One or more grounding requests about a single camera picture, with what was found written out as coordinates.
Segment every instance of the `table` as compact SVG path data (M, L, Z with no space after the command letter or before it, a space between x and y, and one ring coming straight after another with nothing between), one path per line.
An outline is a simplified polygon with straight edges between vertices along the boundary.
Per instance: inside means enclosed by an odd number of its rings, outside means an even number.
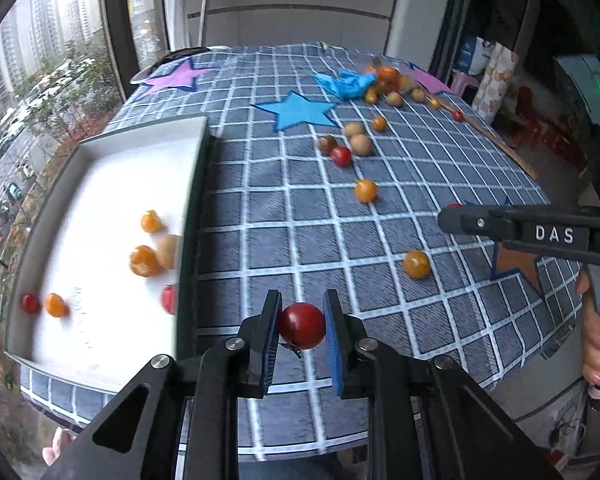
M258 313L269 288L281 291L285 305L318 306L324 290L336 288L344 310L361 317L370 336L420 358L447 353L481 386L493 387L536 354L555 352L573 329L578 264L442 234L436 215L451 202L531 204L546 197L486 138L443 110L413 100L401 109L339 102L312 79L312 71L366 63L367 55L323 44L216 50L160 67L107 131L204 112L219 137L203 200L199 352ZM159 78L175 70L178 77ZM180 77L187 73L188 80ZM289 92L336 104L326 113L336 126L277 131L276 115L253 105L280 102ZM446 98L472 113L459 98ZM315 149L320 134L342 144L344 123L369 124L378 114L389 127L370 132L375 153L356 158L352 168L336 167ZM379 186L371 206L352 193L362 176ZM412 248L432 263L431 275L417 282L401 269ZM329 377L324 343L302 360L281 348L270 394L239 401L242 459L361 444L366 402L337 399Z

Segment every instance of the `pink star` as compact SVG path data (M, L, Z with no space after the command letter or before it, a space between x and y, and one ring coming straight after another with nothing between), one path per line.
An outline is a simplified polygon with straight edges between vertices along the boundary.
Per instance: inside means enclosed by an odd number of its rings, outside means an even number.
M175 88L175 87L190 87L190 91L196 89L196 78L207 72L213 70L212 68L191 68L189 60L185 60L180 63L177 68L167 75L150 77L144 84L150 86L146 92L142 95L151 95L159 92L163 88Z

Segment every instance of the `wooden stick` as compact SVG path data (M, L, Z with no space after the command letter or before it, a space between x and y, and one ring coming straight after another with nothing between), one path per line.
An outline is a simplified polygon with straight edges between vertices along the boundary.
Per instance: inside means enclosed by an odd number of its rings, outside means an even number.
M440 101L440 105L445 110L448 110L451 113L453 113L456 110L458 110L464 116L464 121L467 124L469 124L469 126L474 127L481 134L483 134L485 137L487 137L487 139L489 139L491 142L493 142L506 155L508 155L517 165L519 165L520 168L522 168L522 171L524 171L526 174L528 174L528 176L531 179L538 180L538 176L539 176L538 172L528 162L525 162L522 159L522 157L520 157L515 152L515 150L513 150L510 146L507 146L506 143L504 143L504 141L502 141L501 139L499 139L498 137L496 137L495 135L493 135L487 128L485 128L484 126L482 126L482 124L480 123L480 121L478 119L476 119L474 117L471 117L471 116L468 116L462 110L460 110L460 108L457 108L457 107L453 106L445 98L442 98L442 97L440 97L438 95L433 95L432 93L430 93L429 91L427 91L427 89L425 89L425 88L422 88L422 91L425 93L425 95L427 96L427 98L429 98L429 99L437 99L438 101Z

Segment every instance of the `window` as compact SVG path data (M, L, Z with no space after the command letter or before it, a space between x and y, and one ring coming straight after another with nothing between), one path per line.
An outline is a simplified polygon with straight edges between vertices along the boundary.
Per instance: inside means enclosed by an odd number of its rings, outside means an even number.
M77 140L101 133L122 104L98 0L78 0L79 35L68 19L71 1L17 0L0 26L0 202L12 195L11 212L18 215L0 228L6 238L0 258L11 264L0 268L6 297L31 224ZM65 64L76 77L59 84ZM36 178L22 176L24 157ZM0 450L21 476L26 469L23 478L40 478L42 449L58 423L33 408L25 384L20 389L19 366L3 357L1 338Z
M162 0L127 0L131 30L140 69L151 66L166 54Z

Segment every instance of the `plastic bag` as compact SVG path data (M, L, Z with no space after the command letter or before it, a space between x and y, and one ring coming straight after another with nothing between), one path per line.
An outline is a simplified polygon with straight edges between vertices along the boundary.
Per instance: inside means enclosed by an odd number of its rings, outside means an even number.
M314 74L314 79L327 92L340 99L362 97L369 86L376 82L376 73L359 74L350 70L340 70L339 78L328 74Z
M454 68L468 75L479 75L487 68L495 43L476 38L465 38L458 51Z

